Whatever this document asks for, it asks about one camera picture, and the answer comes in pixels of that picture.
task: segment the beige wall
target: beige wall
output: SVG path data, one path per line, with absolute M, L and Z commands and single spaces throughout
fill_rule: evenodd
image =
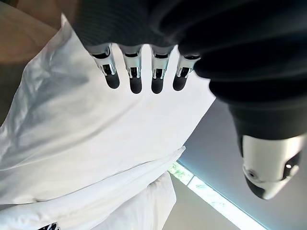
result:
M 172 176 L 177 202 L 163 230 L 238 230 L 238 228 Z

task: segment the robotic hand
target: robotic hand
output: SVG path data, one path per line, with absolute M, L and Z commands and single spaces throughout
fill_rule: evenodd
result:
M 141 48 L 152 48 L 152 91 L 169 54 L 181 54 L 173 88 L 195 69 L 228 104 L 251 191 L 274 197 L 297 173 L 307 131 L 307 2 L 301 0 L 58 0 L 108 85 L 119 86 L 119 44 L 133 93 L 142 90 Z

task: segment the gray ceiling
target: gray ceiling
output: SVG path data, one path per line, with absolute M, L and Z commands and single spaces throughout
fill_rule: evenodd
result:
M 272 200 L 249 191 L 232 118 L 215 100 L 186 142 L 180 163 L 270 230 L 307 230 L 307 148 L 298 174 Z

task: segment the green foliage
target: green foliage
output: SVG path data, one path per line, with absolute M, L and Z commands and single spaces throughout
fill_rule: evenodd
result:
M 185 185 L 187 185 L 193 177 L 193 174 L 189 170 L 185 169 L 177 162 L 174 162 L 173 165 L 169 167 L 168 171 Z

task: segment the white cloth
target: white cloth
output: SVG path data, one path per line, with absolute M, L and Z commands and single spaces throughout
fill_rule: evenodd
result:
M 35 230 L 50 221 L 62 221 L 64 230 L 91 229 L 184 150 L 214 101 L 208 81 L 191 74 L 185 89 L 174 91 L 174 51 L 164 89 L 153 94 L 145 46 L 143 91 L 135 95 L 117 46 L 113 52 L 121 84 L 116 90 L 63 19 L 60 31 L 24 69 L 0 128 L 0 204 L 28 205 L 0 211 L 1 230 Z
M 175 191 L 166 172 L 93 230 L 161 230 L 175 202 Z

